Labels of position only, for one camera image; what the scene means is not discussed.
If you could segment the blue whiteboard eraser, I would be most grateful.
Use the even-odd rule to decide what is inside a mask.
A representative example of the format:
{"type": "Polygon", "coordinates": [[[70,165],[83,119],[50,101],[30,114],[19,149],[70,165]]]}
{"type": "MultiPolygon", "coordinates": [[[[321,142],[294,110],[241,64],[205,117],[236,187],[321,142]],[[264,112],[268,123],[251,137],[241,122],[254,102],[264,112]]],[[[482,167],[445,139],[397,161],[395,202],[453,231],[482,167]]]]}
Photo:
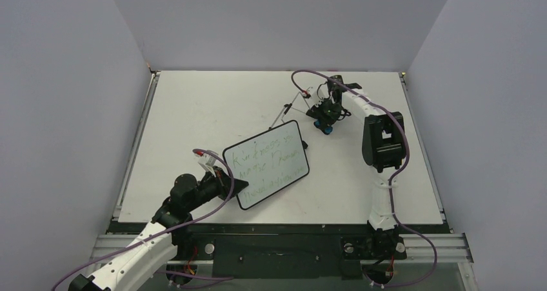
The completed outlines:
{"type": "Polygon", "coordinates": [[[320,130],[324,135],[330,135],[333,131],[333,126],[328,125],[320,120],[314,121],[313,125],[318,130],[320,130]]]}

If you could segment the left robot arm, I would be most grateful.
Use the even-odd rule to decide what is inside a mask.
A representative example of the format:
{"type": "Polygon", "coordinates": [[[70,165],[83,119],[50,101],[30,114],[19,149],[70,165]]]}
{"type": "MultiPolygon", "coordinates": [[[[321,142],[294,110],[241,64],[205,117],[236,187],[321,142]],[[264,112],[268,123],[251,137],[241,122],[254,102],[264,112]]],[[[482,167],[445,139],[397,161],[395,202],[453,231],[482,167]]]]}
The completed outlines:
{"type": "Polygon", "coordinates": [[[118,254],[109,254],[108,263],[99,270],[73,278],[69,290],[138,290],[167,261],[190,255],[192,240],[186,228],[196,222],[193,210],[215,198],[227,202],[248,185],[218,166],[202,179],[180,175],[139,235],[118,254]]]}

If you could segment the small black-framed whiteboard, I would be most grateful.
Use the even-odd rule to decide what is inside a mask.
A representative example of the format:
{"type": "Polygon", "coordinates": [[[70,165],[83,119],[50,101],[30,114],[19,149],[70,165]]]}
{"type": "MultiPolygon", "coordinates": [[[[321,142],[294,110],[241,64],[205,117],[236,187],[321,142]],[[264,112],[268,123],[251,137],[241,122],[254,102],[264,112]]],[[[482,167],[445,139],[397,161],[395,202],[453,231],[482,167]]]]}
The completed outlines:
{"type": "Polygon", "coordinates": [[[236,179],[248,186],[237,193],[241,210],[249,210],[310,173],[295,120],[225,148],[222,157],[236,179]]]}

